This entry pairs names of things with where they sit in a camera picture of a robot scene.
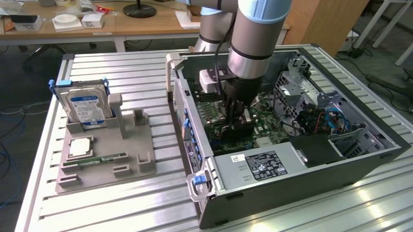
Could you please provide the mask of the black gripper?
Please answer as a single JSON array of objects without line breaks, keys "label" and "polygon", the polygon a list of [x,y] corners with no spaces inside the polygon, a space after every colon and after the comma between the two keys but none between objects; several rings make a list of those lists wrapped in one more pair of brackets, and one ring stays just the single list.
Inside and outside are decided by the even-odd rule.
[{"label": "black gripper", "polygon": [[250,122],[250,106],[262,86],[262,77],[227,79],[224,83],[225,124],[231,129]]}]

